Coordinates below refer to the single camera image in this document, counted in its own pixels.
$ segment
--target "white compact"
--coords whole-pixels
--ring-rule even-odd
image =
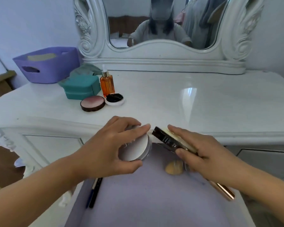
[[[137,126],[130,126],[126,130],[134,129]],[[144,160],[152,148],[152,141],[147,134],[137,138],[131,143],[125,144],[119,149],[119,159],[123,161]]]

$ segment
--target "brown floor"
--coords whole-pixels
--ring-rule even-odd
[[[23,178],[25,168],[15,168],[14,162],[19,156],[0,147],[0,187],[6,187]]]

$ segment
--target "left hand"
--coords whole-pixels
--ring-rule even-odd
[[[151,126],[147,124],[125,131],[130,125],[140,126],[141,123],[134,118],[114,116],[76,153],[72,154],[70,157],[77,176],[83,180],[103,178],[134,173],[141,167],[143,163],[140,160],[121,161],[118,152],[123,144],[146,134]]]

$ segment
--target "purple storage bin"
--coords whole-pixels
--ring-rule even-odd
[[[45,61],[29,61],[27,56],[55,53],[56,57]],[[69,76],[80,66],[75,47],[50,47],[13,58],[28,81],[38,84],[53,84]]]

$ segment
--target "orange serum bottle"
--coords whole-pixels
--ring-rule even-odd
[[[115,93],[115,87],[114,87],[114,80],[113,76],[110,75],[105,68],[105,65],[102,65],[102,77],[100,78],[101,88],[103,91],[104,97],[106,97],[109,94]]]

